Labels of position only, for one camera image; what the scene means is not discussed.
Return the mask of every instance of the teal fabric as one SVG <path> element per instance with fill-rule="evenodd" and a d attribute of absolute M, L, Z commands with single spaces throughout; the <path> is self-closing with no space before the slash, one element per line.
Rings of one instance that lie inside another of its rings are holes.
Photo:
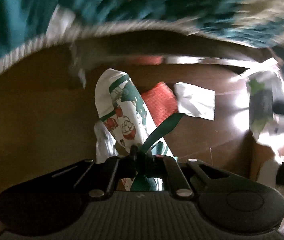
<path fill-rule="evenodd" d="M 163 152 L 163 147 L 164 147 L 164 144 L 163 144 L 163 142 L 161 142 L 161 141 L 159 141 L 156 145 L 153 145 L 153 146 L 151 147 L 152 155 L 162 154 L 162 152 Z"/>
<path fill-rule="evenodd" d="M 148 178 L 145 175 L 137 174 L 130 191 L 156 191 L 157 185 L 154 178 Z"/>
<path fill-rule="evenodd" d="M 0 0 L 0 58 L 25 41 L 45 33 L 59 4 L 84 24 L 155 19 L 176 21 L 194 17 L 194 26 L 216 37 L 272 46 L 284 31 L 284 18 L 237 29 L 232 24 L 241 0 Z"/>
<path fill-rule="evenodd" d="M 167 119 L 165 119 L 145 140 L 143 145 L 140 147 L 139 151 L 142 153 L 146 153 L 154 143 L 161 139 L 164 135 L 173 131 L 173 129 L 177 126 L 179 121 L 186 114 L 174 113 L 171 114 Z"/>

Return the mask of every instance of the screw head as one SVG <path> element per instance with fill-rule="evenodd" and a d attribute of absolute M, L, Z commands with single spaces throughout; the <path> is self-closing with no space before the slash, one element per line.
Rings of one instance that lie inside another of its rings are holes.
<path fill-rule="evenodd" d="M 190 197 L 193 194 L 193 192 L 187 188 L 181 188 L 176 191 L 176 194 L 179 197 Z"/>
<path fill-rule="evenodd" d="M 89 196 L 93 198 L 103 197 L 104 191 L 100 189 L 93 189 L 89 191 Z"/>

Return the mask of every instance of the green strap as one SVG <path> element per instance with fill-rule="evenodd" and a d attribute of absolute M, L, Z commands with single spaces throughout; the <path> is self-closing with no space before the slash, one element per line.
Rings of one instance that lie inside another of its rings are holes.
<path fill-rule="evenodd" d="M 162 154 L 164 148 L 164 143 L 159 141 L 156 145 L 151 147 L 152 155 Z"/>
<path fill-rule="evenodd" d="M 154 178 L 148 178 L 139 173 L 136 175 L 130 191 L 156 191 L 156 187 Z"/>
<path fill-rule="evenodd" d="M 146 153 L 157 140 L 173 131 L 184 115 L 186 114 L 174 113 L 165 119 L 145 140 L 140 148 L 140 152 Z"/>

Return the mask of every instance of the plastic bag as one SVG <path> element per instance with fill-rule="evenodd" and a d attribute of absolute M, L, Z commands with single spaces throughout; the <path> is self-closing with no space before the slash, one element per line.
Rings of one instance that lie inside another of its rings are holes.
<path fill-rule="evenodd" d="M 260 134 L 284 133 L 284 115 L 274 114 L 274 102 L 284 102 L 282 81 L 274 71 L 259 71 L 248 76 L 250 129 L 258 141 Z"/>
<path fill-rule="evenodd" d="M 104 163 L 107 158 L 119 154 L 115 149 L 116 140 L 102 121 L 94 125 L 94 133 L 97 138 L 97 163 Z"/>

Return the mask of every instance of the ribbed black surface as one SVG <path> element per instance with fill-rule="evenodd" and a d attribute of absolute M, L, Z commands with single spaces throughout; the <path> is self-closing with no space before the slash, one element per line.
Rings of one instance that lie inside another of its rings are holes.
<path fill-rule="evenodd" d="M 83 216 L 68 228 L 47 236 L 25 237 L 4 232 L 0 240 L 89 239 L 208 239 L 283 240 L 273 231 L 261 236 L 238 236 L 209 224 L 188 201 L 173 199 L 168 192 L 114 192 L 111 199 L 92 202 Z"/>

